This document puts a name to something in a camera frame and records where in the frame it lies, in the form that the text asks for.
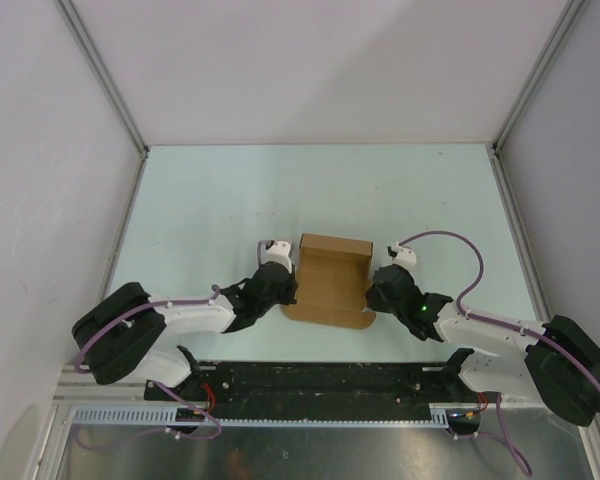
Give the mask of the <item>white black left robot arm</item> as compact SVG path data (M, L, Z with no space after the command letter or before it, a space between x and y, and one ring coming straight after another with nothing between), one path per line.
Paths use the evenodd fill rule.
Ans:
M201 376L192 355L176 340L185 334L229 334L252 327L277 305L295 303L295 266L269 260L252 277L212 287L208 298L158 299L129 282L72 327L78 374L99 385L124 380L158 382L177 398L194 397Z

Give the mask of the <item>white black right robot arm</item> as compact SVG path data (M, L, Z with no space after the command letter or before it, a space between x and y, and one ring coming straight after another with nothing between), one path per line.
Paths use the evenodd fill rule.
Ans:
M365 297L369 309L393 315L416 338L457 346L441 376L453 401L474 392L509 395L582 427L600 414L600 347L568 317L541 322L472 312L450 296L422 292L396 264L373 274Z

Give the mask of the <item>brown cardboard box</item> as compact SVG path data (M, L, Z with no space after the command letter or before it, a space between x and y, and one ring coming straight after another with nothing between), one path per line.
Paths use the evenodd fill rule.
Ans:
M365 292L373 243L305 233L296 267L296 303L283 306L283 314L294 321L364 330L376 314L367 309Z

